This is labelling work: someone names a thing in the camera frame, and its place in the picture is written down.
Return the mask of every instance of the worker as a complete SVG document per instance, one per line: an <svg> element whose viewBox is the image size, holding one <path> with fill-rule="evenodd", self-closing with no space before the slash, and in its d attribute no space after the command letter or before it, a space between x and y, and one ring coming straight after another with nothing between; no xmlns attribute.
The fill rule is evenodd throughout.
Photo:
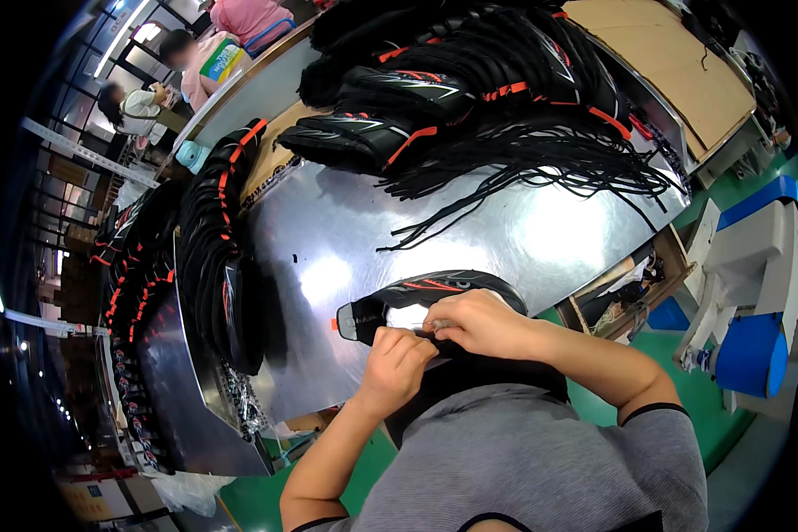
<svg viewBox="0 0 798 532"><path fill-rule="evenodd" d="M423 329L435 320L450 325L436 339L468 354L424 375L436 347L379 328L360 388L287 479L285 531L706 529L692 422L652 358L524 317L486 289L433 304ZM616 407L618 426L580 420L565 377ZM349 518L340 496L358 456L382 420L403 418L416 419Z"/></svg>
<svg viewBox="0 0 798 532"><path fill-rule="evenodd" d="M163 113L160 104L166 100L162 83L151 83L150 90L131 90L114 82L100 88L98 109L118 133L135 134L168 153L177 139L177 128L170 129L160 122L161 117L179 118L173 113Z"/></svg>
<svg viewBox="0 0 798 532"><path fill-rule="evenodd" d="M266 46L289 29L287 24L279 24L267 31L273 24L293 19L292 13L273 0L204 0L198 9L209 11L213 26L233 33L243 46L266 31L266 35L251 44L253 50Z"/></svg>
<svg viewBox="0 0 798 532"><path fill-rule="evenodd" d="M173 30L160 43L160 59L171 70L183 73L180 91L195 112L210 95L252 60L232 33L220 31L200 43L186 30Z"/></svg>

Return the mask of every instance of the gray t-shirt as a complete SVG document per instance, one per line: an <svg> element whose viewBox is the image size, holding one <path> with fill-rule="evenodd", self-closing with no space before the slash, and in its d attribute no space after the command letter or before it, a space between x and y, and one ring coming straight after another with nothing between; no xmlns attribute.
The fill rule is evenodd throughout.
<svg viewBox="0 0 798 532"><path fill-rule="evenodd" d="M706 530L706 476L684 410L649 405L623 426L596 426L544 393L496 384L440 401L405 431L360 515L299 530L457 531L481 514L543 532L659 529L644 526L658 525L658 511L665 530Z"/></svg>

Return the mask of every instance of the stainless steel table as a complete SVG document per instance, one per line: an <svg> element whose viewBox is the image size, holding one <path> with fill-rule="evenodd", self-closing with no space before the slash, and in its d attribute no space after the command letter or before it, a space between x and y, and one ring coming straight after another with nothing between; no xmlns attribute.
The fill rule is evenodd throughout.
<svg viewBox="0 0 798 532"><path fill-rule="evenodd" d="M216 363L201 346L187 346L175 288L150 319L136 350L176 469L231 477L275 473L262 444L244 441L223 419L226 404L212 375Z"/></svg>
<svg viewBox="0 0 798 532"><path fill-rule="evenodd" d="M638 133L633 143L640 152L653 149ZM651 165L676 179L661 156ZM515 185L413 250L375 252L397 242L391 230L428 218L474 191L486 175L477 171L406 202L373 188L375 177L310 162L278 176L247 217L258 262L277 281L287 329L287 352L267 353L252 378L269 418L321 410L356 391L368 347L331 328L337 309L349 301L402 278L474 269L510 282L535 315L653 236L639 214L610 192L585 200L555 185ZM657 228L689 203L674 189L661 197L667 213L652 199L631 200Z"/></svg>

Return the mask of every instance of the pink shirt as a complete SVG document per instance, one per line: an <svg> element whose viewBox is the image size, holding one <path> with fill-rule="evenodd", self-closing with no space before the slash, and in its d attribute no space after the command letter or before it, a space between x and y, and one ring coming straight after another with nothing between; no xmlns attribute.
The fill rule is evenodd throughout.
<svg viewBox="0 0 798 532"><path fill-rule="evenodd" d="M213 25L219 31L230 31L239 37L243 46L282 19L292 20L293 14L272 0L216 0L210 9ZM249 48L254 50L271 43L288 27L287 23L279 24Z"/></svg>
<svg viewBox="0 0 798 532"><path fill-rule="evenodd" d="M194 58L192 58L192 61L186 70L184 70L183 80L180 82L180 90L186 94L186 99L189 100L189 105L192 106L192 109L196 112L201 109L205 103L207 103L207 99L210 97L210 95L216 92L216 89L218 89L221 85L219 82L215 82L206 76L202 76L201 67L203 67L204 63L210 59L210 56L213 55L213 52L216 51L216 48L219 47L224 39L231 39L234 42L239 43L239 39L237 39L235 35L232 35L227 31L220 31L219 33L213 35L213 37L209 37L198 43L198 53ZM251 63L252 60L250 57L248 57L248 54L243 54L243 58L236 62L231 74L239 69L249 68Z"/></svg>

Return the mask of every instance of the person's left hand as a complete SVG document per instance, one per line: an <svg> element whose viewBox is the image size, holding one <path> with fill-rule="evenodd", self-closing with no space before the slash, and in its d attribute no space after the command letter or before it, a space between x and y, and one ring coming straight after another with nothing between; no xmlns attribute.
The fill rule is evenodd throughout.
<svg viewBox="0 0 798 532"><path fill-rule="evenodd" d="M353 401L383 420L419 391L426 364L438 351L430 341L408 329L379 327Z"/></svg>

